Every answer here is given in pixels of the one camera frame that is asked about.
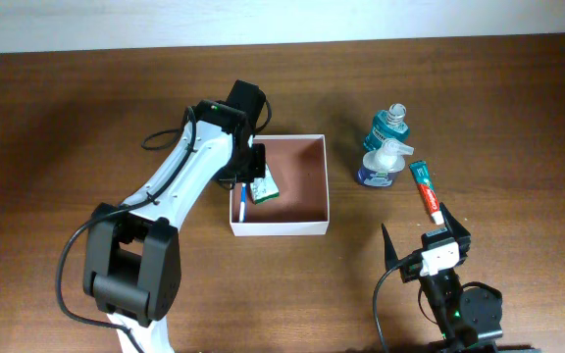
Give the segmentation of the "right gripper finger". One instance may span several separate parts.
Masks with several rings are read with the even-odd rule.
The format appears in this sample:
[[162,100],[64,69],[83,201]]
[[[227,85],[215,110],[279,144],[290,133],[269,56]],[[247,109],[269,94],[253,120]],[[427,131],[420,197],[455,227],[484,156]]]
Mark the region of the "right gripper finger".
[[444,225],[452,237],[459,245],[469,245],[471,243],[471,232],[465,229],[448,211],[443,202],[439,203],[439,208],[443,216]]
[[389,271],[398,264],[399,258],[385,224],[382,224],[382,236],[384,239],[385,269]]

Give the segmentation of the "blue white toothbrush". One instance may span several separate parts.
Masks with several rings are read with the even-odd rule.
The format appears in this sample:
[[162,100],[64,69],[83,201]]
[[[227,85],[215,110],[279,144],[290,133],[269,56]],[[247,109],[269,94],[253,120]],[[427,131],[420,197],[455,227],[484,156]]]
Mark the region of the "blue white toothbrush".
[[246,204],[247,204],[247,183],[243,183],[241,187],[239,213],[238,213],[238,221],[240,223],[244,223],[245,221]]

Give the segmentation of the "green white soap packet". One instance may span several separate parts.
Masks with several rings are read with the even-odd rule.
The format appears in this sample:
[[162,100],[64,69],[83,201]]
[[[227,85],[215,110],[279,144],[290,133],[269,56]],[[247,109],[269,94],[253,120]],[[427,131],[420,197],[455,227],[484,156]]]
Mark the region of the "green white soap packet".
[[268,165],[263,177],[256,177],[250,184],[250,195],[254,204],[260,204],[280,196],[280,190]]

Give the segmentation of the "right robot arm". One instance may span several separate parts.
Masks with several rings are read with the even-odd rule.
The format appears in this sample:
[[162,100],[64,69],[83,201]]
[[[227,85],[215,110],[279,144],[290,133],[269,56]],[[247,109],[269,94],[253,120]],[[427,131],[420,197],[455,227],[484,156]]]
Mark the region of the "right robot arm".
[[440,330],[442,341],[437,352],[497,352],[502,337],[502,293],[485,283],[460,281],[455,269],[467,259],[471,232],[462,226],[444,204],[439,205],[443,227],[421,235],[422,247],[400,258],[386,227],[385,273],[373,293],[373,315],[384,351],[388,350],[378,316],[378,297],[382,284],[398,271],[406,283],[418,281],[419,297],[426,297],[433,315],[430,320]]

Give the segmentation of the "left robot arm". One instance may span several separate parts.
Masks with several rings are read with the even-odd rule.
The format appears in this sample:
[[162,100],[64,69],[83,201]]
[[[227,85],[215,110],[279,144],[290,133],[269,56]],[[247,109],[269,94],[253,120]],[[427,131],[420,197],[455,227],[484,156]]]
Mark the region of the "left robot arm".
[[235,187],[264,176],[265,147],[253,137],[269,108],[243,80],[222,101],[187,107],[179,142],[155,174],[120,205],[92,213],[83,291],[108,315],[123,351],[171,351],[166,316],[180,288],[180,228],[210,181]]

